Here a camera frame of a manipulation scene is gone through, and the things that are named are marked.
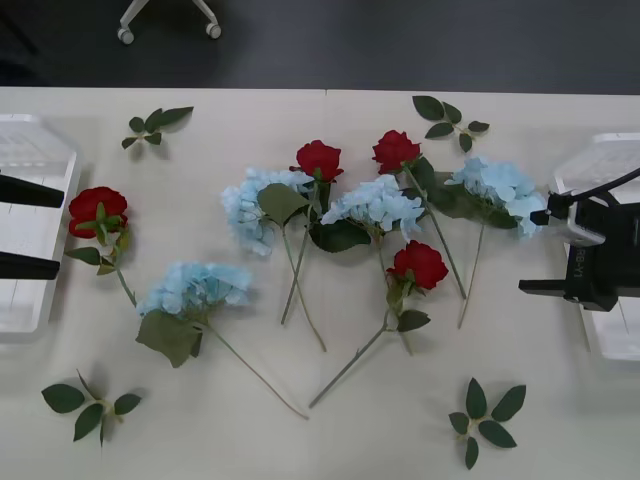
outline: white table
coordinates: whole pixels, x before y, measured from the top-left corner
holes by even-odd
[[[468,120],[491,123],[476,153],[513,160],[545,184],[555,165],[602,132],[637,131],[640,98],[442,93]],[[372,252],[335,256],[313,248],[303,288],[327,342],[322,354],[298,304],[279,324],[291,280],[281,245],[269,259],[242,253],[228,234],[218,194],[248,166],[286,168],[316,138],[343,149],[334,195],[377,175],[371,146],[388,129],[419,141],[410,93],[343,91],[0,89],[2,113],[42,115],[79,145],[81,188],[107,185],[129,200],[136,237],[125,269],[143,294],[168,263],[246,265],[256,293],[248,309],[215,320],[227,340],[288,399],[308,402],[379,328],[384,290]],[[120,140],[128,120],[158,107],[195,105],[189,124],[131,159]],[[441,169],[462,165],[452,141],[423,141]],[[478,227],[443,219],[466,281]],[[423,241],[439,247],[425,223]],[[387,245],[391,261],[399,239]],[[179,370],[138,345],[139,321],[115,277],[63,262],[50,325],[29,347],[0,355],[3,479],[630,479],[637,476],[640,382],[635,365],[605,364],[588,351],[575,306],[518,291],[521,278],[564,275],[561,244],[486,237],[462,330],[453,277],[419,307],[433,321],[411,333],[409,358],[391,334],[373,348],[304,422],[289,412],[219,342],[207,339]],[[51,412],[44,387],[75,368],[115,399],[143,388],[144,403],[100,450],[97,433],[72,444],[76,413]],[[498,451],[480,440],[471,473],[447,414],[464,408],[475,376],[490,405],[526,383],[508,425],[518,442]]]

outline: chair wheel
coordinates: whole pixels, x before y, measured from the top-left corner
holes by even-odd
[[[216,25],[213,23],[208,24],[207,35],[209,35],[213,39],[219,38],[220,35],[222,35],[222,29],[220,28],[220,25]]]
[[[131,45],[135,37],[128,28],[121,28],[118,30],[118,39],[125,45]]]

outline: rose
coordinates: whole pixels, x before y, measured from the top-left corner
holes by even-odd
[[[340,152],[339,148],[333,148],[320,140],[314,140],[298,150],[296,160],[298,160],[300,168],[291,167],[291,170],[302,170],[321,182],[334,182],[335,178],[344,172],[338,168]]]
[[[380,164],[380,175],[397,173],[403,162],[412,162],[420,155],[420,144],[411,143],[405,132],[390,130],[373,147],[373,160]]]
[[[126,226],[127,217],[123,215],[127,209],[127,199],[108,187],[97,187],[84,190],[69,204],[69,212],[73,217],[69,224],[69,233],[78,238],[94,238],[93,229],[78,229],[78,225],[96,220],[98,204],[102,203],[107,217],[120,216],[120,225],[111,226],[108,231],[115,232],[120,226]]]
[[[399,279],[412,281],[418,287],[431,290],[447,276],[449,270],[442,262],[440,252],[424,243],[411,240],[404,250],[396,253],[393,268],[387,269],[387,272]]]

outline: light blue hydrangea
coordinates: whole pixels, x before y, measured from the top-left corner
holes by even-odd
[[[218,303],[246,305],[251,273],[215,263],[174,263],[164,279],[136,307],[140,316],[152,310],[184,317]]]
[[[424,212],[420,198],[413,200],[402,195],[393,175],[381,175],[373,182],[363,182],[352,192],[345,193],[324,214],[320,223],[332,224],[344,218],[372,226],[379,226],[385,232],[393,229],[393,223],[400,221],[400,231],[404,239],[411,240],[412,231],[422,231],[416,224]]]
[[[249,168],[242,185],[227,187],[222,192],[222,204],[227,213],[227,222],[240,246],[258,255],[270,255],[274,233],[271,227],[264,224],[258,193],[272,183],[282,183],[298,193],[306,193],[309,189],[305,184],[309,182],[313,182],[313,178],[300,171]]]
[[[489,163],[483,157],[470,158],[445,184],[462,184],[469,193],[504,207],[518,220],[521,236],[531,237],[539,230],[529,215],[545,208],[544,198],[535,190],[533,180],[512,163]]]

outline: white plastic tray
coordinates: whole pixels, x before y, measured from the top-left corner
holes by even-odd
[[[36,117],[0,115],[0,171],[65,192],[62,208],[0,203],[0,251],[59,261],[67,238],[61,219],[78,187],[76,152]],[[56,281],[0,279],[0,343],[37,338]]]
[[[640,167],[640,133],[597,135],[554,174],[559,193],[592,188]],[[611,192],[620,203],[640,202],[640,180]],[[620,298],[611,312],[580,307],[592,352],[610,360],[640,361],[640,298]]]

